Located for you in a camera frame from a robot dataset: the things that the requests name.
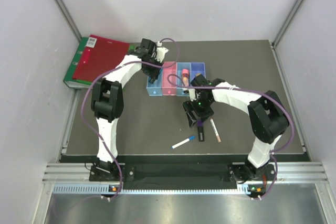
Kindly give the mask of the purple-capped black highlighter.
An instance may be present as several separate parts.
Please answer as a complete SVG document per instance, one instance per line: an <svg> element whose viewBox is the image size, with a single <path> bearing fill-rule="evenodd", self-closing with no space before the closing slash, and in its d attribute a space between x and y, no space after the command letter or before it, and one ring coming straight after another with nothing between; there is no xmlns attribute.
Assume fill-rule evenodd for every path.
<svg viewBox="0 0 336 224"><path fill-rule="evenodd" d="M197 121L197 132L198 132L198 140L200 142L204 142L205 137L204 137L204 126L202 120Z"/></svg>

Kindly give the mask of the white pink marker pen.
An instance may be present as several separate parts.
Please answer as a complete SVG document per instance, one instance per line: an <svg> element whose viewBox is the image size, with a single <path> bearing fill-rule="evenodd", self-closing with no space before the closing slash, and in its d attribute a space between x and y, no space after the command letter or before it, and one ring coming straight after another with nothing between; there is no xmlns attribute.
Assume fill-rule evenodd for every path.
<svg viewBox="0 0 336 224"><path fill-rule="evenodd" d="M216 127L215 122L214 122L214 120L212 118L210 119L210 123L212 125L213 130L214 130L214 133L215 133L215 136L217 138L217 141L220 143L221 142L221 137L220 137L220 135L218 133L217 127Z"/></svg>

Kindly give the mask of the pink plastic drawer box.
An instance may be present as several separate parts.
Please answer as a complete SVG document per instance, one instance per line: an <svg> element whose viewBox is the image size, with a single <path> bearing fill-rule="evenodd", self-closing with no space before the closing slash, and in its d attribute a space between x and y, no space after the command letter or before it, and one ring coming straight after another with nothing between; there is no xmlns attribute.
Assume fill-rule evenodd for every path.
<svg viewBox="0 0 336 224"><path fill-rule="evenodd" d="M176 95L176 86L171 83L176 84L176 77L171 76L171 74L176 74L177 65L172 61L164 63L164 68L162 69L162 93L165 96L175 96Z"/></svg>

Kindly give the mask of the white blue-capped marker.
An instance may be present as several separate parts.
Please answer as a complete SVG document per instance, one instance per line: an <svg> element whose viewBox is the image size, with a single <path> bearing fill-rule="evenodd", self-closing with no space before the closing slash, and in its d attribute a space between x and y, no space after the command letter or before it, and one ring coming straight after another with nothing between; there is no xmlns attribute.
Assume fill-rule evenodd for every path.
<svg viewBox="0 0 336 224"><path fill-rule="evenodd" d="M172 146L171 146L171 149L176 149L176 148L178 148L178 147L180 147L180 146L182 146L182 145L188 143L189 141L191 141L191 140L193 140L193 139L195 139L195 135L193 135L193 136L191 136L191 137L189 137L189 138L186 138L186 139L180 141L179 143L176 143L176 144L172 145Z"/></svg>

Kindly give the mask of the light blue drawer box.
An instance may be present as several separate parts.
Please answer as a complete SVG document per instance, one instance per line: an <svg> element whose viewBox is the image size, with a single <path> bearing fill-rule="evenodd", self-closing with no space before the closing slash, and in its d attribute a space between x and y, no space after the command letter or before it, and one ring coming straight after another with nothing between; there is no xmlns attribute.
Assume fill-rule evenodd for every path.
<svg viewBox="0 0 336 224"><path fill-rule="evenodd" d="M179 62L177 64L177 72L176 74L180 77L177 79L176 84L178 87L176 88L177 96L188 96L188 89L185 87L190 85L191 78L191 64L189 62Z"/></svg>

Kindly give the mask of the blue end drawer box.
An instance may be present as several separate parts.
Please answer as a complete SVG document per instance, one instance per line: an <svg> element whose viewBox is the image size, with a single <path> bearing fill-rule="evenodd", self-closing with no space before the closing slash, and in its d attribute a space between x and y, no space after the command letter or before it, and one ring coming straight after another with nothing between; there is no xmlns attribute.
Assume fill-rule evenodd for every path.
<svg viewBox="0 0 336 224"><path fill-rule="evenodd" d="M157 80L155 80L153 83L150 83L150 78L148 78L147 84L146 84L146 90L148 92L149 96L155 97L155 96L162 96L162 77L159 76Z"/></svg>

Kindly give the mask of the pink-capped marker tube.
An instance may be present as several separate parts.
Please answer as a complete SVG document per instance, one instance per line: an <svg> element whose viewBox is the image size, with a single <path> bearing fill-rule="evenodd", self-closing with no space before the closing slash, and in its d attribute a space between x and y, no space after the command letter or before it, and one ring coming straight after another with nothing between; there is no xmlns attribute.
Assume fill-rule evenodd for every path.
<svg viewBox="0 0 336 224"><path fill-rule="evenodd" d="M182 69L182 84L184 87L188 87L190 83L190 72L188 69Z"/></svg>

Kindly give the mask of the red ring binder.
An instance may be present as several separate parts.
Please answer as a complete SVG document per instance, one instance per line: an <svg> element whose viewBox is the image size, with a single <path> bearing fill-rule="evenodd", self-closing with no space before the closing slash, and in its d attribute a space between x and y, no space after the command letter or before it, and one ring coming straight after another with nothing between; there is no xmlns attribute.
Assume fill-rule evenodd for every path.
<svg viewBox="0 0 336 224"><path fill-rule="evenodd" d="M129 48L129 43L90 35L73 74L74 79L92 82L97 76L115 68Z"/></svg>

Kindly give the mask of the purple plastic drawer box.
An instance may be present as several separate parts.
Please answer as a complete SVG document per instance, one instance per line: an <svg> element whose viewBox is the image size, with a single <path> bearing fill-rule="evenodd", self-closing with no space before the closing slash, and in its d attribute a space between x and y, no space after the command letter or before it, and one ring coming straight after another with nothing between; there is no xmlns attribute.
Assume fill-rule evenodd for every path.
<svg viewBox="0 0 336 224"><path fill-rule="evenodd" d="M204 62L191 62L191 78L192 81L198 74L202 74L206 77L206 69Z"/></svg>

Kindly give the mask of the green ring binder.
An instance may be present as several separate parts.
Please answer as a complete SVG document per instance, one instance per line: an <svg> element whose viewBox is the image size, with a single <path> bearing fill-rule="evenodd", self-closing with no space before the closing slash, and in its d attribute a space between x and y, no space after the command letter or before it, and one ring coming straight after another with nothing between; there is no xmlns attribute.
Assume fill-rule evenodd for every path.
<svg viewBox="0 0 336 224"><path fill-rule="evenodd" d="M97 76L118 66L131 49L134 46L126 42L96 35L83 37L64 77L65 85L89 87Z"/></svg>

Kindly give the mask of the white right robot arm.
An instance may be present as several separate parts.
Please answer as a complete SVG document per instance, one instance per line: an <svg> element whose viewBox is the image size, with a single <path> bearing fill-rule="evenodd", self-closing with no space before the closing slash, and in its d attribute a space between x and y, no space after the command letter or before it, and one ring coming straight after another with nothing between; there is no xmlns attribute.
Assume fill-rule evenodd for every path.
<svg viewBox="0 0 336 224"><path fill-rule="evenodd" d="M271 90L266 93L243 90L222 79L209 81L202 74L189 86L183 82L182 89L190 98L183 103L189 126L213 116L211 105L214 102L229 105L249 116L255 140L245 161L245 178L256 180L262 176L275 145L286 129L293 126L277 94Z"/></svg>

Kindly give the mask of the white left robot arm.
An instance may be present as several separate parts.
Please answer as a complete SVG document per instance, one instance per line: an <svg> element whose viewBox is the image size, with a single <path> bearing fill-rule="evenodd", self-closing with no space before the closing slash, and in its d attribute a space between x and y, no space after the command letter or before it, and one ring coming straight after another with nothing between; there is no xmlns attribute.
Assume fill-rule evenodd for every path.
<svg viewBox="0 0 336 224"><path fill-rule="evenodd" d="M157 80L168 51L160 41L142 39L140 45L130 50L114 71L99 78L93 85L91 109L98 124L99 138L94 165L107 180L120 178L116 141L117 124L124 109L123 88L139 71L150 77L150 81Z"/></svg>

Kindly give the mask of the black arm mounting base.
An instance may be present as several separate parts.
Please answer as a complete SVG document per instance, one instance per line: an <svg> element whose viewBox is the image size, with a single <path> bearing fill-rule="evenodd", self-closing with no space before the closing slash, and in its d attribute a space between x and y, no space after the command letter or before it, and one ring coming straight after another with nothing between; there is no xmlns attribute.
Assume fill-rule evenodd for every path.
<svg viewBox="0 0 336 224"><path fill-rule="evenodd" d="M120 178L91 167L89 181L122 183L123 189L234 189L237 183L265 184L275 177L268 164L260 177L246 180L246 155L121 155Z"/></svg>

